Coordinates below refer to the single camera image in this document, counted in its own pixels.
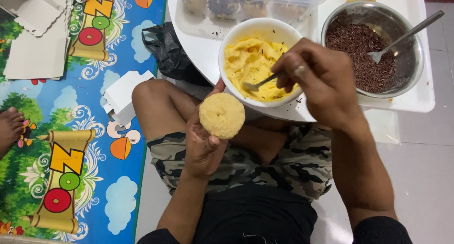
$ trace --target floor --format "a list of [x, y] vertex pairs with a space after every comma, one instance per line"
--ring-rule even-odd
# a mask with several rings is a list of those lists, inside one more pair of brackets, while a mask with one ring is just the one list
[[[428, 27], [436, 105], [429, 113], [399, 112], [401, 145], [378, 143], [393, 181], [395, 206], [414, 244], [452, 243], [454, 230], [454, 4], [426, 3], [446, 15]], [[156, 229], [170, 200], [147, 157], [136, 240]], [[345, 207], [335, 187], [313, 203], [319, 219], [312, 244], [350, 244]]]

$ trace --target white bowl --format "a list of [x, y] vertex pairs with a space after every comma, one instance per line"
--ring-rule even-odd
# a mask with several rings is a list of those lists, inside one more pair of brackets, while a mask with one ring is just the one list
[[233, 86], [224, 72], [224, 49], [229, 44], [236, 44], [242, 39], [258, 38], [267, 42], [282, 43], [291, 48], [301, 38], [301, 34], [285, 22], [272, 18], [254, 18], [244, 21], [235, 27], [224, 38], [219, 50], [219, 71], [226, 87], [240, 101], [258, 107], [278, 107], [298, 98], [301, 95], [301, 87], [293, 89], [292, 93], [281, 100], [261, 102], [250, 98], [244, 98]]

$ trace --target white table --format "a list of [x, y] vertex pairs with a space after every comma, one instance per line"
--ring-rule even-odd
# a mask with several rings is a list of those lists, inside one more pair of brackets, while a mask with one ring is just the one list
[[[386, 4], [402, 14], [413, 25], [426, 18], [424, 0], [377, 0]], [[303, 36], [314, 41], [320, 41], [321, 28], [328, 15], [345, 0], [326, 0], [312, 13], [304, 23], [311, 27]], [[207, 19], [203, 22], [195, 17], [184, 15], [181, 0], [167, 0], [170, 18], [173, 21], [175, 32], [186, 51], [188, 57], [196, 68], [212, 84], [219, 79], [218, 52], [221, 47], [224, 34], [228, 32], [228, 26], [213, 24]], [[364, 108], [381, 108], [391, 110], [404, 110], [414, 112], [429, 112], [435, 106], [435, 96], [432, 82], [432, 68], [428, 49], [427, 32], [419, 32], [423, 44], [426, 61], [421, 79], [409, 92], [393, 98], [392, 100], [372, 99], [358, 95], [359, 102]], [[315, 121], [305, 106], [306, 97], [302, 95], [301, 103], [290, 102], [276, 108], [252, 107], [260, 113], [271, 117], [292, 121]]]

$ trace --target person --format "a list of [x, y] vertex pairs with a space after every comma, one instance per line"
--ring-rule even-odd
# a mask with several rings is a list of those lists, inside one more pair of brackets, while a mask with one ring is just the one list
[[0, 160], [9, 152], [11, 146], [19, 140], [24, 131], [24, 114], [10, 107], [0, 113]]
[[[317, 220], [311, 201], [333, 176], [354, 243], [411, 243], [357, 103], [350, 58], [303, 38], [272, 71], [287, 73], [279, 88], [301, 86], [316, 124], [266, 117], [220, 140], [201, 126], [197, 99], [163, 80], [136, 87], [152, 164], [172, 194], [157, 230], [138, 243], [309, 243]], [[224, 87], [220, 80], [208, 96]]]

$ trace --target cartoon play mat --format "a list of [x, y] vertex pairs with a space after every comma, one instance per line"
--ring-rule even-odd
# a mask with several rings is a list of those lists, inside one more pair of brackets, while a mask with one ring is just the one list
[[[11, 40], [22, 27], [0, 15], [0, 105], [17, 108], [26, 119], [20, 140], [0, 161], [1, 234], [134, 243], [145, 140], [135, 118], [125, 126], [109, 118], [101, 95], [130, 70], [156, 74], [141, 32], [162, 24], [165, 2], [75, 3], [61, 81], [3, 76]], [[83, 44], [78, 35], [93, 32], [87, 26], [94, 18], [100, 43]]]

